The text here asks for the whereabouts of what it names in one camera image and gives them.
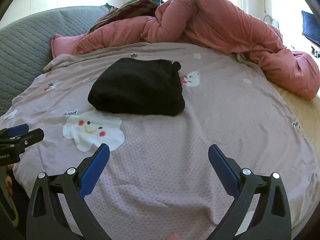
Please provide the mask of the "person's left hand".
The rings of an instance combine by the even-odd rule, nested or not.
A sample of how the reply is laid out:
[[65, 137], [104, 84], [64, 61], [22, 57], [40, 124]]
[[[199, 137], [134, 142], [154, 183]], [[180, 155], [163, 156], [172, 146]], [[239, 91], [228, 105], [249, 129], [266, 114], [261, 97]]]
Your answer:
[[6, 193], [8, 194], [9, 197], [12, 196], [12, 178], [10, 176], [10, 174], [8, 174], [9, 171], [12, 171], [14, 167], [14, 164], [10, 164], [10, 165], [7, 165], [6, 166], [6, 172], [5, 172], [5, 190], [6, 190]]

